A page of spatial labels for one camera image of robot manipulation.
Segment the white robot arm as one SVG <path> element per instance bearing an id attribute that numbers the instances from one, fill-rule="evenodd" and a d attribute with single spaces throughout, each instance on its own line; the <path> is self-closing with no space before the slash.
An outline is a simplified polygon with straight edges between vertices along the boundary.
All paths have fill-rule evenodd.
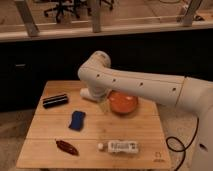
<path id="1" fill-rule="evenodd" d="M 111 69 L 103 51 L 95 51 L 80 66 L 78 77 L 87 86 L 81 95 L 93 101 L 111 89 L 194 113 L 199 125 L 190 171 L 213 171 L 213 81 Z"/>

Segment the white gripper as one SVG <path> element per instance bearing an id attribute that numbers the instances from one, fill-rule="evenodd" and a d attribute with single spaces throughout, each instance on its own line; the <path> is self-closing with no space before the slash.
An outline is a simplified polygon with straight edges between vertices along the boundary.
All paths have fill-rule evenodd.
<path id="1" fill-rule="evenodd" d="M 105 98 L 108 94 L 107 89 L 89 88 L 88 92 L 89 92 L 88 98 L 92 101 L 98 102 L 98 106 L 100 107 L 101 111 L 104 114 L 107 114 L 110 112 L 108 99 Z"/>

